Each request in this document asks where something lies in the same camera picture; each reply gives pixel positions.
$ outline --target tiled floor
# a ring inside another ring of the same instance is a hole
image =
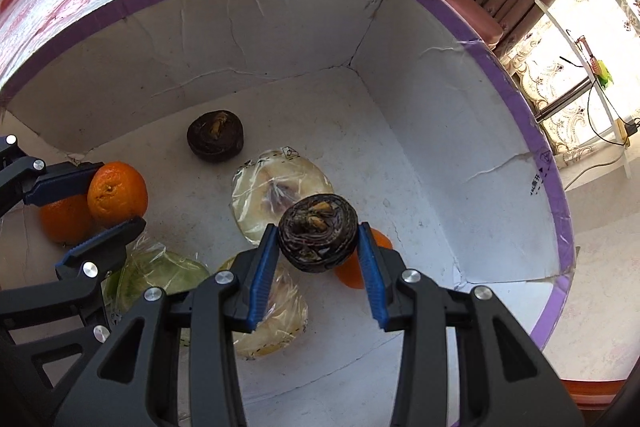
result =
[[[560,377],[618,380],[640,355],[640,160],[570,190],[580,246],[569,298],[545,348]]]

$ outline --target box floor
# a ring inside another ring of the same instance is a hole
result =
[[[239,156],[212,165],[191,153],[186,130],[202,113],[220,108],[241,118],[245,142]],[[84,159],[121,160],[138,169],[149,191],[147,232],[215,271],[238,251],[250,248],[230,209],[233,174],[264,150],[282,146],[293,147],[318,165],[335,192],[353,204],[361,221],[369,221],[391,239],[408,266],[440,285],[463,283],[428,191],[366,86],[348,68],[278,80],[185,109],[112,140]],[[15,221],[11,236],[28,230],[32,246],[41,244],[33,212],[27,208],[23,213],[13,212],[6,218]],[[12,240],[0,235],[0,245]],[[50,252],[45,259],[54,255]],[[45,268],[38,268],[37,282],[42,282]],[[287,349],[264,359],[239,361],[248,419],[255,418],[256,425],[288,425],[293,419],[287,420],[287,415],[308,413],[316,426],[332,425],[334,417],[348,417],[353,425],[377,425],[378,420],[388,425],[401,337],[380,331],[370,316],[366,293],[343,286],[333,273],[309,275],[291,269],[291,274],[307,296],[308,328]],[[552,285],[491,286],[530,331]],[[453,347],[453,337],[449,340]],[[456,371],[456,365],[453,356],[450,369]],[[188,415],[186,375],[183,363],[179,397],[183,417]],[[457,379],[453,382],[450,407],[458,396]],[[354,407],[356,402],[362,407]]]

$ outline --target clear plastic wrap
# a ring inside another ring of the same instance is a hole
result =
[[[277,225],[287,208],[313,194],[333,194],[322,171],[291,147],[265,151],[238,169],[231,196],[244,237],[258,245],[269,223]]]
[[[201,263],[167,250],[165,245],[142,233],[127,247],[116,309],[126,313],[147,288],[160,287],[171,295],[191,290],[207,277],[209,271]]]
[[[229,269],[234,257],[221,270]],[[308,306],[289,271],[278,263],[271,283],[267,311],[253,333],[234,332],[236,354],[253,360],[288,346],[306,328]]]
[[[102,301],[104,302],[104,309],[107,313],[107,319],[111,328],[113,328],[121,318],[116,306],[116,296],[118,295],[118,284],[120,283],[121,272],[122,270],[118,270],[102,281]]]

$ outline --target green object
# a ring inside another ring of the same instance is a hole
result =
[[[109,299],[110,301],[115,301],[116,295],[118,293],[118,283],[120,283],[120,273],[121,270],[114,272],[110,276],[107,277],[102,282],[102,296],[105,301]]]
[[[171,295],[191,290],[208,277],[209,271],[202,264],[142,237],[130,248],[122,268],[117,309],[126,313],[148,288],[160,287]]]
[[[600,87],[602,89],[607,89],[607,87],[613,84],[613,77],[611,76],[611,73],[609,73],[609,70],[607,70],[607,67],[604,65],[604,62],[602,60],[598,60],[598,65],[600,66],[600,70],[602,71],[602,73],[597,74],[596,78],[600,83]]]

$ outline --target metal screw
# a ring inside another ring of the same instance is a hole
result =
[[[91,279],[98,275],[98,267],[91,261],[82,265],[82,271],[87,277],[91,277]]]
[[[160,288],[149,288],[145,292],[145,301],[153,302],[162,297],[162,290]]]
[[[101,344],[104,344],[104,341],[106,341],[109,338],[110,334],[111,334],[110,331],[104,326],[96,326],[94,328],[95,340],[97,340]]]
[[[487,288],[487,286],[476,286],[474,288],[474,295],[481,301],[488,301],[494,296],[494,293],[491,291],[491,288]]]
[[[404,270],[402,272],[402,280],[408,283],[418,282],[420,280],[420,272],[414,269]]]
[[[216,282],[218,284],[229,284],[233,279],[234,274],[229,270],[222,270],[222,272],[216,273]]]

